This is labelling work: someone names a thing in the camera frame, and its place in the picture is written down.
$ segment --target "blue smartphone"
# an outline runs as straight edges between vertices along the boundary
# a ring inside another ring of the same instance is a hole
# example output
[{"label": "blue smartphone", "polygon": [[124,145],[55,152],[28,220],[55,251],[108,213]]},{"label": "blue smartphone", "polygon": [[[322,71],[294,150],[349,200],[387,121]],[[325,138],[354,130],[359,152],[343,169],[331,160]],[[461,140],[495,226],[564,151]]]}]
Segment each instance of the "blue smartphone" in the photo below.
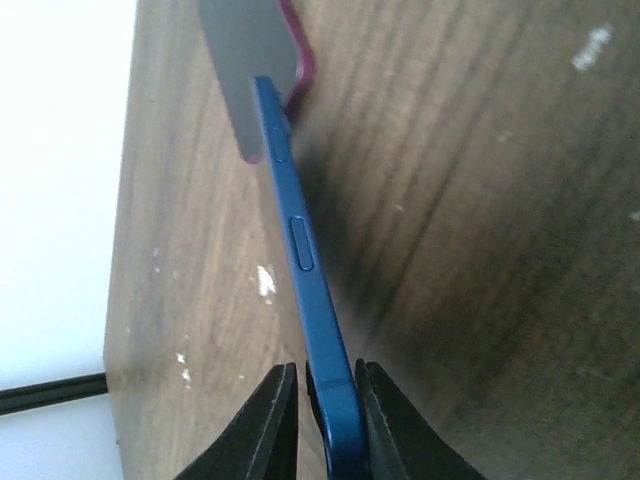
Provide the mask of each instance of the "blue smartphone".
[{"label": "blue smartphone", "polygon": [[[320,262],[289,145],[289,124],[269,77],[252,79],[266,159],[257,165],[267,247],[275,267],[277,296],[296,320],[317,398],[330,479],[367,478],[367,440],[356,387]],[[295,299],[297,312],[291,309]]]}]

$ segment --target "brown wood grain surface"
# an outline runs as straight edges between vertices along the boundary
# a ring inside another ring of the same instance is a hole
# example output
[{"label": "brown wood grain surface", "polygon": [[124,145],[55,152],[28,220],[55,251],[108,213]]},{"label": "brown wood grain surface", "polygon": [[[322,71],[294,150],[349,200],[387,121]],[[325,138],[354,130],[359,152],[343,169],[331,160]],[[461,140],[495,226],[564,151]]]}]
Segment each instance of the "brown wood grain surface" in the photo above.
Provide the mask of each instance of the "brown wood grain surface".
[{"label": "brown wood grain surface", "polygon": [[[352,360],[488,478],[638,478],[640,4],[294,5],[318,64],[294,153]],[[105,362],[126,478],[168,479],[287,360],[193,0],[140,0],[127,115]]]}]

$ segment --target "wooden surface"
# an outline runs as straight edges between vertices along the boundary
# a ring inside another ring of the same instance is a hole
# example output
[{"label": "wooden surface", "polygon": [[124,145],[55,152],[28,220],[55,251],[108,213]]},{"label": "wooden surface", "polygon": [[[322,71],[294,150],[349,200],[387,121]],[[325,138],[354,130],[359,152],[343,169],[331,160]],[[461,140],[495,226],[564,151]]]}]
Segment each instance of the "wooden surface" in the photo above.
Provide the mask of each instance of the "wooden surface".
[{"label": "wooden surface", "polygon": [[[294,3],[319,67],[295,155],[351,358],[491,479],[638,478],[640,5]],[[105,347],[127,479],[172,478],[287,359],[268,263],[195,3],[141,0]]]}]

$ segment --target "wooden table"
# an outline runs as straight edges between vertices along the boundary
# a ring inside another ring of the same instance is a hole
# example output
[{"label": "wooden table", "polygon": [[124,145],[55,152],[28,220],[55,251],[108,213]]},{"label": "wooden table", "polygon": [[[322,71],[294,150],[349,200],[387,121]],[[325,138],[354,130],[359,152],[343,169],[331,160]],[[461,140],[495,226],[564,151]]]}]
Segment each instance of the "wooden table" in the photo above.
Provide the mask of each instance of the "wooden table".
[{"label": "wooden table", "polygon": [[[319,67],[295,155],[351,358],[489,478],[638,478],[640,4],[294,4]],[[138,5],[105,346],[127,479],[172,478],[287,360],[196,12]]]}]

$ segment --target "white speck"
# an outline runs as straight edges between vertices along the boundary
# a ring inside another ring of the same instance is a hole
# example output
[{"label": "white speck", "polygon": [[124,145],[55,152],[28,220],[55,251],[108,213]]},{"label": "white speck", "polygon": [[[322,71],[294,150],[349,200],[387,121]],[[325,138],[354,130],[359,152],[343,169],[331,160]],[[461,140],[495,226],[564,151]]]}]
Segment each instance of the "white speck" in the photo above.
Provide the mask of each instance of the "white speck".
[{"label": "white speck", "polygon": [[276,294],[276,282],[273,277],[273,267],[271,265],[267,265],[267,268],[258,265],[258,292],[267,305],[271,305],[271,297]]},{"label": "white speck", "polygon": [[584,48],[578,53],[571,63],[576,70],[586,72],[596,64],[596,60],[602,53],[602,47],[611,41],[613,27],[605,23],[600,28],[593,29],[589,32],[589,40]]},{"label": "white speck", "polygon": [[509,140],[509,137],[511,137],[511,135],[513,135],[513,132],[511,130],[503,130],[498,134],[496,140],[498,140],[498,142],[500,143],[505,143],[507,140]]}]

